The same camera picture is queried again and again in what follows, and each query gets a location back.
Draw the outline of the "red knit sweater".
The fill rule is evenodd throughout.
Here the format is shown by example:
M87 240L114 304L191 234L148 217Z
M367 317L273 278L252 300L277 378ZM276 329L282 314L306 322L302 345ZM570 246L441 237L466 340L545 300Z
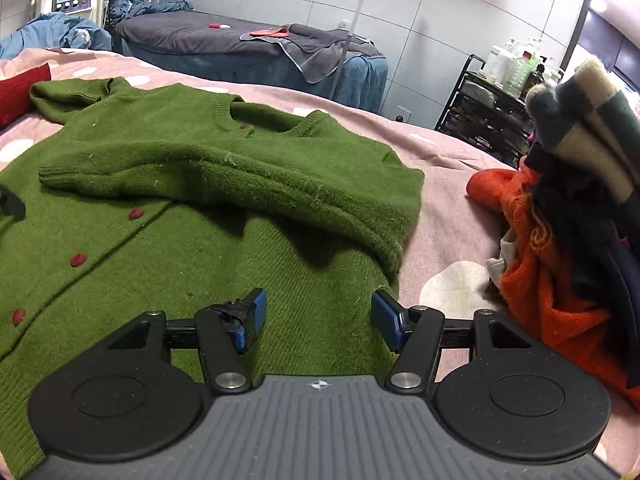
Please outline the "red knit sweater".
M1 81L0 88L0 127L6 128L32 109L29 91L40 81L49 81L51 71L48 64L26 70L9 79Z

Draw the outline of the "orange knit garment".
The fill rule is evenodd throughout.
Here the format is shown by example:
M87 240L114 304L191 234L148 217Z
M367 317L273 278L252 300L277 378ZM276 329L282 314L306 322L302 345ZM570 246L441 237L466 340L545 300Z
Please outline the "orange knit garment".
M498 289L526 332L639 405L620 361L605 349L607 310L578 298L570 287L572 259L556 246L551 226L533 205L532 170L486 169L466 185L471 200L502 214L515 235L515 255L499 273Z

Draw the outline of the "blue crumpled bedding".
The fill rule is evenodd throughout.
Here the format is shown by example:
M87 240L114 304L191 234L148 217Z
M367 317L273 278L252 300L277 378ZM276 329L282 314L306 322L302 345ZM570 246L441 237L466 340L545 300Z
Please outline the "blue crumpled bedding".
M112 50L112 36L95 22L61 12L40 14L1 40L1 58L16 58L27 48Z

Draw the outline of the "dark navy garment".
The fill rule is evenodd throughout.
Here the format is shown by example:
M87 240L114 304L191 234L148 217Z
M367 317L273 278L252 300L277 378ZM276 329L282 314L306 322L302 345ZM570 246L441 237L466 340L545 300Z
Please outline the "dark navy garment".
M638 385L639 261L620 238L616 203L597 177L545 152L539 143L524 164L539 174L534 205L572 258L572 291L608 311L605 343L620 359L627 385Z

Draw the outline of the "black trolley cart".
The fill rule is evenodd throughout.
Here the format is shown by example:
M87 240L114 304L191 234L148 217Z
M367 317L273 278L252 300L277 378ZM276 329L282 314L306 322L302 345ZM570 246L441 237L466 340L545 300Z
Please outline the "black trolley cart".
M485 66L476 54L466 58L435 130L518 168L532 143L534 123L521 100L483 78L473 63Z

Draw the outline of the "massage bed with grey cover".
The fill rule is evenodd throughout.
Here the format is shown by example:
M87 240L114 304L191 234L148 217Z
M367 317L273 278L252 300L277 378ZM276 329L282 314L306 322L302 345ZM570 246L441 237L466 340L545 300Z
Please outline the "massage bed with grey cover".
M231 28L208 28L214 23ZM371 113L380 110L388 75L384 55L354 56L325 80L308 84L275 44L240 40L246 32L270 28L280 27L205 12L174 11L125 18L111 33L115 52L163 70L208 80L288 88Z

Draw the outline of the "checkered plaid scarf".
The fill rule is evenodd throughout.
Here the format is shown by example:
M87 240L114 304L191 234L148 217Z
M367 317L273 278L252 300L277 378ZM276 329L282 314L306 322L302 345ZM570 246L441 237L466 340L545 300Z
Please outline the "checkered plaid scarf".
M547 152L592 172L616 203L639 206L639 118L600 60L557 86L537 84L525 104Z

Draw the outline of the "clear plastic bottles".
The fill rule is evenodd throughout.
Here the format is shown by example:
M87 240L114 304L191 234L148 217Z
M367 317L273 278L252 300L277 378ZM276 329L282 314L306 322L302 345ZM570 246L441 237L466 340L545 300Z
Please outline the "clear plastic bottles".
M544 63L543 84L558 84L564 70L552 55L548 44L540 39L509 40L503 46L492 46L480 76L501 88L509 96L521 100L521 91L529 73Z

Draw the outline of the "brown glass bottle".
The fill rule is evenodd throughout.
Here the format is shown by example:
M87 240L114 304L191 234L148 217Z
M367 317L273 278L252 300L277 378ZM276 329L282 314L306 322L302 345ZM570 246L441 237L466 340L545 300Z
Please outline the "brown glass bottle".
M522 88L521 91L521 100L525 101L528 92L532 90L537 84L542 84L544 82L544 63L539 63L534 70L532 70Z

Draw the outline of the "grey towel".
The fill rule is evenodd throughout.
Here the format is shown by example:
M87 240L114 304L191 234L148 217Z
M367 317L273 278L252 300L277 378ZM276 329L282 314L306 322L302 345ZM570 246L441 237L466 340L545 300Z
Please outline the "grey towel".
M383 56L371 40L350 36L344 29L324 30L297 23L284 27L290 31L290 36L286 38L252 38L250 32L246 32L240 36L240 40L275 44L296 66L308 84L318 84L325 80L338 66L354 56Z

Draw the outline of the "red cloth on bed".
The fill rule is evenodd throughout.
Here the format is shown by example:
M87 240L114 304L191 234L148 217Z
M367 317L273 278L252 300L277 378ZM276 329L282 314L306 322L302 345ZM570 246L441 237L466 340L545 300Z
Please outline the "red cloth on bed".
M252 38L286 38L290 36L290 31L287 27L270 28L270 29L258 29L250 32Z

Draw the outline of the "wall socket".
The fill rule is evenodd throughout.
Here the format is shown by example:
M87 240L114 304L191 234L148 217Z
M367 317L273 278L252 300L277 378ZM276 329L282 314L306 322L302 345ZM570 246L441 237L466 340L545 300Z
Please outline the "wall socket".
M396 106L396 122L403 122L404 124L408 124L410 122L411 112L407 110L405 107L397 105Z

